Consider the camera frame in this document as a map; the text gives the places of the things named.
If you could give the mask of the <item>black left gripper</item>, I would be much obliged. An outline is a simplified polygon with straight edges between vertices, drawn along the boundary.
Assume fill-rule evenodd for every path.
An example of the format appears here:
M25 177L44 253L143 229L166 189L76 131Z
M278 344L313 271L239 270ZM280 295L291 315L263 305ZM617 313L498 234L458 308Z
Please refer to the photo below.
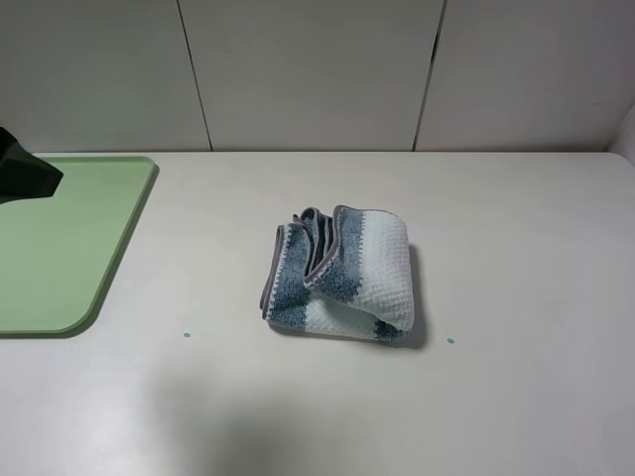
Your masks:
M1 202L52 197L64 174L27 152L5 128L1 128Z

